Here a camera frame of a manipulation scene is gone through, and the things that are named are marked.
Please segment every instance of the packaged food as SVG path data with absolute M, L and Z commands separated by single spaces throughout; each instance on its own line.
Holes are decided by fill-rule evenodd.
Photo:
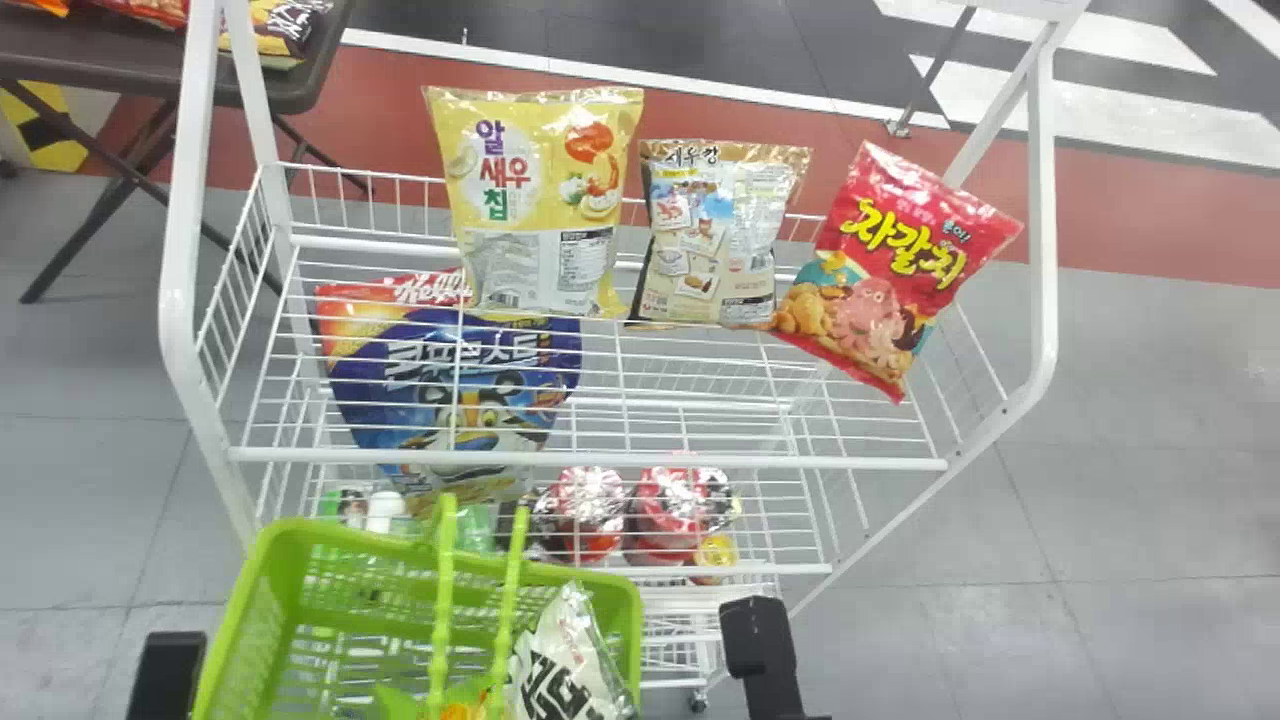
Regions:
M 458 537 L 453 547 L 467 552 L 493 552 L 493 514 L 488 505 L 458 507 Z
M 579 320 L 462 313 L 448 306 L 466 297 L 460 283 L 448 270 L 315 290 L 329 384 L 357 446 L 485 452 L 547 443 L 577 387 Z M 522 492 L 512 486 L 524 468 L 477 460 L 381 469 L 417 518 L 444 488 L 463 503 Z
M 330 0 L 250 0 L 253 37 L 264 68 L 287 70 L 301 63 L 302 46 L 311 36 L 320 17 L 333 9 Z M 232 49 L 225 26 L 218 47 Z
M 511 657 L 513 720 L 627 720 L 635 701 L 604 644 L 591 600 L 577 580 L 559 588 Z
M 472 675 L 460 683 L 444 689 L 444 706 L 440 708 L 440 720 L 485 720 L 488 715 L 489 693 L 493 692 L 489 684 L 489 675 Z M 375 717 L 385 720 L 420 720 L 426 717 L 426 700 L 415 698 L 412 694 L 378 683 L 374 685 L 374 706 L 378 708 Z
M 187 27 L 191 0 L 91 0 L 113 13 L 137 18 L 164 29 Z
M 393 491 L 383 489 L 369 496 L 369 502 L 365 518 L 365 529 L 371 533 L 390 534 L 394 530 L 401 530 L 403 534 L 403 525 L 397 527 L 397 520 L 401 515 L 406 512 L 404 496 Z
M 648 468 L 628 503 L 623 556 L 631 565 L 684 565 L 740 514 L 723 470 Z
M 686 565 L 692 568 L 733 568 L 737 565 L 737 543 L 728 536 L 704 538 Z M 689 580 L 695 585 L 721 585 L 728 580 L 728 575 L 690 575 Z
M 320 496 L 316 516 L 337 518 L 348 528 L 364 528 L 369 515 L 369 486 L 349 484 L 326 491 Z
M 609 468 L 576 466 L 561 471 L 530 511 L 550 560 L 591 565 L 622 542 L 627 503 L 622 478 Z
M 1023 224 L 924 168 L 863 142 L 768 328 L 895 402 L 956 290 Z
M 70 5 L 68 0 L 4 0 L 5 3 L 19 5 L 22 8 L 32 8 L 36 10 L 47 10 L 59 18 L 65 18 L 67 13 L 70 12 Z
M 620 315 L 616 225 L 644 91 L 425 91 L 474 305 Z
M 773 243 L 808 147 L 640 141 L 652 238 L 632 320 L 755 325 L 773 315 Z

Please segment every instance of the white wire cart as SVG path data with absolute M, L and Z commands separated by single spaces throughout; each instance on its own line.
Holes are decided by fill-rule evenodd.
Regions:
M 457 264 L 448 213 L 431 209 L 431 201 L 439 206 L 444 197 L 442 181 L 279 161 L 246 4 L 195 0 L 159 323 L 165 365 L 236 532 L 247 543 L 278 516 L 315 514 L 328 489 L 383 478 L 379 462 L 527 466 L 532 483 L 550 480 L 568 465 L 604 465 L 635 482 L 641 468 L 689 465 L 695 454 L 698 465 L 724 469 L 742 500 L 742 515 L 730 529 L 740 562 L 699 569 L 719 577 L 716 585 L 695 585 L 680 568 L 631 566 L 617 557 L 607 568 L 641 585 L 648 614 L 643 687 L 705 692 L 723 678 L 722 602 L 776 596 L 790 577 L 804 577 L 806 592 L 787 598 L 790 612 L 800 612 L 1016 423 L 1052 377 L 1052 53 L 1084 3 L 1020 6 L 1043 6 L 1038 17 L 1048 22 L 945 177 L 961 184 L 1025 96 L 1034 292 L 1009 299 L 1036 309 L 1027 328 L 1032 372 L 1021 384 L 1001 383 L 959 306 L 946 311 L 941 332 L 927 343 L 901 405 L 765 333 L 708 327 L 639 332 L 617 320 L 584 319 L 579 387 L 558 409 L 547 447 L 477 457 L 448 443 L 433 450 L 357 447 L 328 386 L 314 329 L 319 284 L 378 283 Z M 215 18 L 221 12 L 260 167 L 236 228 L 234 254 L 209 273 L 197 263 L 197 243 Z M 365 178 L 375 195 L 348 195 L 343 173 Z M 820 222 L 788 215 L 782 238 L 801 247 Z M 628 201 L 623 224 L 645 223 L 641 204 Z M 641 242 L 631 252 L 623 245 L 618 263 L 625 299 L 646 238 L 639 229 L 635 234 Z M 280 299 L 264 291 L 269 268 L 283 279 Z M 780 292 L 791 270 L 780 265 Z M 864 492 L 868 482 L 904 473 L 928 478 L 905 502 L 876 505 Z

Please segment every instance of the black floor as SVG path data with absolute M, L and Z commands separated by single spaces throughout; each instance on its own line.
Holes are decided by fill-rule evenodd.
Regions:
M 1280 0 L 1263 3 L 1280 13 Z M 1094 0 L 1091 12 L 1167 27 L 1217 76 L 1071 50 L 1056 77 L 1263 113 L 1280 124 L 1280 60 L 1206 0 Z M 909 55 L 947 29 L 884 17 L 873 0 L 361 0 L 352 27 L 901 106 L 920 86 Z M 956 60 L 1012 69 L 1025 44 L 969 33 Z M 940 111 L 931 97 L 923 110 Z

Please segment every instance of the blue snack bag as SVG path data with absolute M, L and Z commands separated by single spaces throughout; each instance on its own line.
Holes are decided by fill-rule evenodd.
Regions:
M 577 387 L 579 320 L 488 320 L 457 307 L 457 270 L 316 290 L 329 383 L 367 448 L 538 451 Z M 440 491 L 477 502 L 520 495 L 525 468 L 486 462 L 380 465 L 425 516 Z

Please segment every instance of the yellow chip bag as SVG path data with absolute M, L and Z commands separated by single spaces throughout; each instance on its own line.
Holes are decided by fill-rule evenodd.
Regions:
M 479 310 L 616 316 L 614 234 L 644 91 L 424 91 Z

